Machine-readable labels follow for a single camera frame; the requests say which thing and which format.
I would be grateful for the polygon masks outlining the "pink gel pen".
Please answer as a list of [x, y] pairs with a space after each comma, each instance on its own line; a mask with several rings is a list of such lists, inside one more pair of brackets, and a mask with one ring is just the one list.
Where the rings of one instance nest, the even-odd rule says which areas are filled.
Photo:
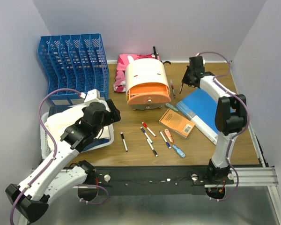
[[171, 90], [172, 90], [172, 93], [173, 93], [173, 97], [176, 98], [175, 89], [174, 89], [174, 85], [173, 85], [172, 79], [170, 79], [170, 86], [171, 86]]

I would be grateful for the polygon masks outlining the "black cap whiteboard marker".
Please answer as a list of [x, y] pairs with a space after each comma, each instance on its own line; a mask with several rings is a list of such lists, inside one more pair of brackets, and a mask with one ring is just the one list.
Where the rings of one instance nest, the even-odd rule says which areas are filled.
[[122, 138], [122, 142], [123, 142], [123, 145], [124, 145], [124, 148], [125, 148], [125, 151], [128, 152], [128, 147], [127, 147], [127, 144], [126, 144], [126, 141], [125, 141], [125, 136], [124, 136], [124, 133], [121, 132], [120, 133], [121, 135], [121, 138]]

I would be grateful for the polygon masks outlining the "blue cap marker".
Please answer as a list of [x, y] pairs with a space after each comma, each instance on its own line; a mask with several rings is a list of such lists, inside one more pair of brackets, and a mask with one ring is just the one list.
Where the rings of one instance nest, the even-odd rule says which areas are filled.
[[152, 144], [153, 141], [150, 139], [150, 137], [148, 136], [148, 134], [146, 133], [145, 129], [143, 127], [140, 127], [141, 131], [144, 133], [144, 135], [146, 136], [146, 138], [149, 140], [149, 142]]
[[170, 145], [170, 143], [167, 141], [167, 139], [166, 139], [165, 135], [163, 134], [163, 132], [162, 132], [162, 131], [159, 131], [159, 133], [160, 133], [162, 139], [164, 140], [164, 142], [166, 143], [168, 149], [171, 149], [171, 145]]

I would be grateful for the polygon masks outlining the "grey bottom drawer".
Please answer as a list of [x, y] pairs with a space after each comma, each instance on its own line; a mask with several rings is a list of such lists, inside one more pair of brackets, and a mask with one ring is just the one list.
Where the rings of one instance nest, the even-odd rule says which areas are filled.
[[152, 110], [156, 108], [162, 108], [165, 103], [156, 103], [156, 104], [137, 104], [137, 105], [129, 105], [133, 108], [133, 110]]

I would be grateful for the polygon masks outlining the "pink camouflage cloth bag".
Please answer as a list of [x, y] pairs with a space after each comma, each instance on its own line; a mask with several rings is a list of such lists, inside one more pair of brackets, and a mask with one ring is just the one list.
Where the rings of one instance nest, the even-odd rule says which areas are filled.
[[115, 74], [115, 83], [113, 89], [115, 92], [125, 92], [126, 91], [126, 78], [125, 71], [126, 67], [129, 64], [128, 56], [132, 56], [134, 60], [152, 58], [155, 59], [154, 54], [120, 54], [117, 61], [116, 74]]

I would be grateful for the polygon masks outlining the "red cap whiteboard marker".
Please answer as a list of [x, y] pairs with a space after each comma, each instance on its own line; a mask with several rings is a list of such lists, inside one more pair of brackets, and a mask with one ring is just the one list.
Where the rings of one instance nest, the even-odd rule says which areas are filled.
[[152, 134], [152, 136], [156, 137], [156, 134], [148, 127], [145, 122], [142, 122], [142, 125], [148, 130], [149, 133]]

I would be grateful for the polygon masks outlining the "white mini drawer cabinet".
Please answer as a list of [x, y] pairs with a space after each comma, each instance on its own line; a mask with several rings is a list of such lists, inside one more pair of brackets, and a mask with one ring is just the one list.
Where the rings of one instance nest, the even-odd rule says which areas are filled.
[[163, 83], [170, 89], [162, 62], [152, 58], [134, 60], [132, 56], [128, 56], [128, 60], [125, 71], [126, 93], [141, 83]]

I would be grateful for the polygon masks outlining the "orange paperback book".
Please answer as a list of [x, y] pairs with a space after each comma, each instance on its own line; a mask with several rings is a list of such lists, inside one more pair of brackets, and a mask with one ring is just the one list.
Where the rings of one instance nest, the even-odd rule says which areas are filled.
[[168, 109], [159, 119], [159, 123], [166, 126], [168, 129], [176, 132], [180, 136], [187, 138], [190, 132], [195, 127], [195, 123], [183, 117], [179, 113]]

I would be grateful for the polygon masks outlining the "white folded cloth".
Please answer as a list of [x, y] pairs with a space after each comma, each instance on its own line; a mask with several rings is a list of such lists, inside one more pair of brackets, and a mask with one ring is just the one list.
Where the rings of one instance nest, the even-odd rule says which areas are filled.
[[59, 141], [65, 129], [73, 125], [78, 119], [83, 116], [82, 109], [84, 107], [86, 107], [85, 104], [69, 107], [65, 111], [58, 112], [47, 118], [44, 125], [53, 136], [55, 141]]

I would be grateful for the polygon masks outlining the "blue plastic file organizer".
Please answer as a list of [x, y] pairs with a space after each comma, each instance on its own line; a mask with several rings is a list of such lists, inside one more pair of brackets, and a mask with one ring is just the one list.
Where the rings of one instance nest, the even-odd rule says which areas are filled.
[[42, 36], [37, 53], [47, 74], [48, 92], [54, 105], [83, 102], [73, 89], [87, 93], [96, 89], [109, 98], [109, 68], [101, 34]]

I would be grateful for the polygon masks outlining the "orange correction tape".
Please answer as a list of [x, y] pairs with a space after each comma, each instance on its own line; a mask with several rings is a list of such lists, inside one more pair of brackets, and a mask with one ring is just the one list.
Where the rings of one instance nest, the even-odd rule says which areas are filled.
[[172, 137], [170, 131], [169, 131], [167, 128], [164, 130], [164, 133], [166, 134], [166, 136], [167, 136], [169, 142], [170, 142], [170, 143], [174, 143], [174, 139], [173, 139], [173, 137]]

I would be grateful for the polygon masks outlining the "black marker lower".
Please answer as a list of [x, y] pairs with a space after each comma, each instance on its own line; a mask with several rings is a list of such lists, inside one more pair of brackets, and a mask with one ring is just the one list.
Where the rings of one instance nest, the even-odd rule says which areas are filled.
[[153, 154], [155, 155], [155, 157], [158, 157], [158, 153], [157, 153], [156, 150], [154, 149], [154, 147], [153, 147], [152, 143], [150, 142], [150, 140], [149, 140], [149, 139], [146, 139], [146, 141], [147, 141], [147, 143], [149, 144], [149, 146], [150, 146], [150, 148], [151, 148]]

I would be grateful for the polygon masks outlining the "white laundry basket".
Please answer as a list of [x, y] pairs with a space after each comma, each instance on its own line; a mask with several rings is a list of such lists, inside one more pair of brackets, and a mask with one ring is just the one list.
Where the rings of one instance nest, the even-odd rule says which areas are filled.
[[[54, 139], [58, 141], [65, 128], [72, 125], [83, 115], [82, 108], [85, 106], [85, 104], [78, 104], [74, 106], [52, 106], [48, 112], [42, 115], [41, 120], [49, 132], [53, 135]], [[40, 140], [42, 159], [45, 159], [53, 151], [54, 146], [52, 140], [47, 136], [43, 127], [40, 128]], [[108, 146], [113, 141], [113, 125], [105, 126], [104, 129], [99, 132], [94, 141], [84, 148], [83, 152]]]

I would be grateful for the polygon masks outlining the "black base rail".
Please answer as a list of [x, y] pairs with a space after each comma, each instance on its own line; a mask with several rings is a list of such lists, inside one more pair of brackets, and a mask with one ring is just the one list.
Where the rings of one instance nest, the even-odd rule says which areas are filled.
[[234, 184], [227, 176], [209, 178], [207, 166], [92, 166], [79, 162], [85, 184], [99, 184], [109, 195], [204, 195], [208, 185]]

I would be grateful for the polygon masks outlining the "aluminium frame rail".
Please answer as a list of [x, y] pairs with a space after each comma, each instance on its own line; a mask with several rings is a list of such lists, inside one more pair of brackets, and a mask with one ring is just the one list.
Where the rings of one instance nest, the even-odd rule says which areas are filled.
[[[81, 167], [75, 166], [68, 171], [61, 170], [55, 175], [43, 173], [33, 184], [32, 187], [38, 188], [40, 191], [54, 190], [58, 186], [73, 187], [75, 185], [87, 186], [84, 181], [87, 174]], [[274, 168], [270, 167], [240, 167], [230, 170], [228, 178], [234, 181], [234, 184], [220, 185], [219, 187], [261, 187], [276, 186], [278, 179]], [[207, 188], [219, 188], [208, 185]]]

